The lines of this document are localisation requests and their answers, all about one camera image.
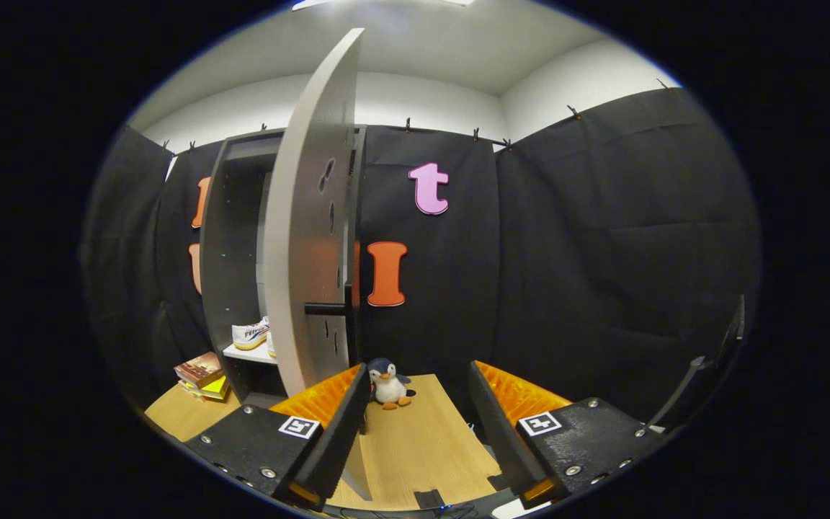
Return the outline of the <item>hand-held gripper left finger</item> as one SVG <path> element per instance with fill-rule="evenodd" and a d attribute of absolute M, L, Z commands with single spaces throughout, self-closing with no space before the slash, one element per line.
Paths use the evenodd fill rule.
<path fill-rule="evenodd" d="M 370 376 L 360 363 L 272 407 L 241 405 L 184 445 L 251 492 L 322 510 L 342 477 L 370 397 Z"/>

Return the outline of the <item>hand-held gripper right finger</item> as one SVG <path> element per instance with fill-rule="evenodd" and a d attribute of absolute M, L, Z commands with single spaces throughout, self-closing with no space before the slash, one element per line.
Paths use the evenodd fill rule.
<path fill-rule="evenodd" d="M 527 508 L 583 498 L 664 443 L 603 399 L 571 402 L 478 360 L 468 388 L 504 481 Z"/>

